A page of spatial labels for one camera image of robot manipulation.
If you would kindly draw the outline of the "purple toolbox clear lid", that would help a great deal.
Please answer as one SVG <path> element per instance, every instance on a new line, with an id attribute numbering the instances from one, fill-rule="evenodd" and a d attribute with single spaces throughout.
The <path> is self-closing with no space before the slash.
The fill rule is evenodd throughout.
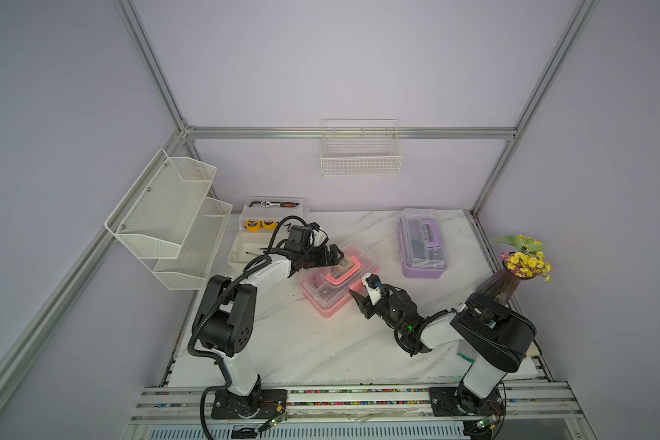
<path id="1" fill-rule="evenodd" d="M 404 209 L 397 230 L 404 277 L 435 280 L 447 271 L 447 243 L 436 210 Z"/>

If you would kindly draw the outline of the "pink toolbox clear lid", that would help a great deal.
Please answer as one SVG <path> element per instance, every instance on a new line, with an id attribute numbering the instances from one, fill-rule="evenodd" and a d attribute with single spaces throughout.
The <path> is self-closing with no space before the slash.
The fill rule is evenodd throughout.
<path id="1" fill-rule="evenodd" d="M 379 260 L 367 247 L 353 239 L 340 244 L 344 258 L 331 267 L 303 271 L 300 287 L 311 306 L 328 318 L 348 301 L 351 291 L 361 293 L 364 289 L 361 278 L 379 270 Z"/>

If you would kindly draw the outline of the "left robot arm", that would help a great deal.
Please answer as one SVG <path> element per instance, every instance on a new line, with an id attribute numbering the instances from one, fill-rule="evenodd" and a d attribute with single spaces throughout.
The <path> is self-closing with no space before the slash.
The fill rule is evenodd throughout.
<path id="1" fill-rule="evenodd" d="M 225 415 L 251 418 L 262 407 L 260 375 L 251 365 L 245 347 L 254 329 L 257 298 L 279 282 L 302 270 L 332 267 L 345 258 L 344 252 L 324 238 L 317 223 L 300 216 L 280 220 L 266 247 L 232 279 L 214 275 L 209 279 L 192 321 L 192 335 L 186 351 L 194 358 L 211 359 L 224 379 L 222 386 L 203 389 L 199 419 L 203 435 L 212 439 L 205 410 L 207 397 L 214 392 L 214 406 Z"/>

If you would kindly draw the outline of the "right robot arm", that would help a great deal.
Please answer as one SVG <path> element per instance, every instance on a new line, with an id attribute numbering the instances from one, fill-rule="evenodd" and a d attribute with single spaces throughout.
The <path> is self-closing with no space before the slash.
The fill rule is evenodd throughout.
<path id="1" fill-rule="evenodd" d="M 423 317 L 407 291 L 374 274 L 362 281 L 359 291 L 349 293 L 365 318 L 377 316 L 385 322 L 395 343 L 411 357 L 453 343 L 476 351 L 458 385 L 429 390 L 434 414 L 505 414 L 497 406 L 505 401 L 499 387 L 508 374 L 519 370 L 535 340 L 536 327 L 529 319 L 482 293 L 473 293 L 458 310 Z"/>

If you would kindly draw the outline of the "white toolbox clear lid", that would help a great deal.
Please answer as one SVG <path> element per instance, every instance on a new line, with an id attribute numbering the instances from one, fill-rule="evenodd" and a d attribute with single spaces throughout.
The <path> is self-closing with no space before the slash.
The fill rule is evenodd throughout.
<path id="1" fill-rule="evenodd" d="M 238 234 L 227 257 L 234 271 L 242 271 L 260 256 L 272 233 L 286 216 L 304 217 L 304 200 L 291 196 L 251 196 L 238 220 Z"/>

